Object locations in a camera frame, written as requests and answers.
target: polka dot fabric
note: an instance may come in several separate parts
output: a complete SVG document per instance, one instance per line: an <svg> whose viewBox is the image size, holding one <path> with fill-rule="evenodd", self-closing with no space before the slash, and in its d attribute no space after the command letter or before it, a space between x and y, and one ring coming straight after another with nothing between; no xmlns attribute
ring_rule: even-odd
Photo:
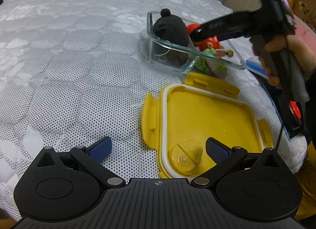
<svg viewBox="0 0 316 229"><path fill-rule="evenodd" d="M215 0L5 0L0 7L0 208L14 219L18 179L44 146L66 152L111 137L102 163L128 181L157 178L156 151L141 137L146 95L158 97L184 76L148 61L147 12L169 8L201 23L230 13ZM247 39L233 40L250 57ZM280 122L254 77L230 69L240 99L266 118L274 138ZM306 142L282 138L280 150L295 171Z"/></svg>

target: yellow container lid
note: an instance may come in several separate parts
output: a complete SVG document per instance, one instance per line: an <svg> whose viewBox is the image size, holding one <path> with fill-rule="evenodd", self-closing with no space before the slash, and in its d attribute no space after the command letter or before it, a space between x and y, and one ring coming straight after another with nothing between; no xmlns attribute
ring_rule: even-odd
<svg viewBox="0 0 316 229"><path fill-rule="evenodd" d="M159 100L146 96L142 134L157 150L161 178L190 181L215 166L205 151L209 137L252 153L273 146L267 121L256 121L251 108L237 100L239 91L214 77L189 73L184 84L162 89Z"/></svg>

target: black circular pad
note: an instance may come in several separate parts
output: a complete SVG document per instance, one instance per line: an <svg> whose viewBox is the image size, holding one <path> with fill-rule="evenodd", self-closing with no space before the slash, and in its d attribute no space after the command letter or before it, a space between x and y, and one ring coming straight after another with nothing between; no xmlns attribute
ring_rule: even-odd
<svg viewBox="0 0 316 229"><path fill-rule="evenodd" d="M60 221L79 216L94 206L100 186L90 175L51 165L27 171L14 190L23 216Z"/></svg>
<svg viewBox="0 0 316 229"><path fill-rule="evenodd" d="M66 197L73 189L72 182L62 178L52 178L39 183L36 192L45 199L55 200Z"/></svg>
<svg viewBox="0 0 316 229"><path fill-rule="evenodd" d="M250 197L264 200L277 196L280 187L276 182L269 179L255 178L245 182L244 191Z"/></svg>
<svg viewBox="0 0 316 229"><path fill-rule="evenodd" d="M294 216L302 198L300 185L293 176L252 169L222 178L216 186L216 194L230 212L255 221Z"/></svg>

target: sleeve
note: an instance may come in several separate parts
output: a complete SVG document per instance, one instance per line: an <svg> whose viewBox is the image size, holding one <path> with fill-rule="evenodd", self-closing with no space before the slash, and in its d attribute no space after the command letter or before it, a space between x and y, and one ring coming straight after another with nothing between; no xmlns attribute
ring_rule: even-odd
<svg viewBox="0 0 316 229"><path fill-rule="evenodd" d="M306 82L306 90L311 97L311 101L316 102L316 71L312 74L311 78Z"/></svg>
<svg viewBox="0 0 316 229"><path fill-rule="evenodd" d="M308 157L311 160L312 167L316 170L316 151L314 147L316 146L316 72L306 82L306 89L311 100L306 103L305 118L313 142L308 148Z"/></svg>

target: white fabric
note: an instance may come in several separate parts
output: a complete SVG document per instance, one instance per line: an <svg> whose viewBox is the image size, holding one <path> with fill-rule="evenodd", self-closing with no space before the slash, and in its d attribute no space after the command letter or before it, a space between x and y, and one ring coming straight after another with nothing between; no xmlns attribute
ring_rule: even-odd
<svg viewBox="0 0 316 229"><path fill-rule="evenodd" d="M198 23L229 13L215 0L4 0L0 6L0 208L19 213L13 190L43 146L69 151L103 136L113 151L103 162L126 180L157 177L156 151L141 139L140 114L148 92L158 97L184 77L147 60L146 13L169 8ZM246 59L247 39L233 40ZM248 71L229 70L274 140L280 122ZM303 137L280 145L293 172L303 162Z"/></svg>

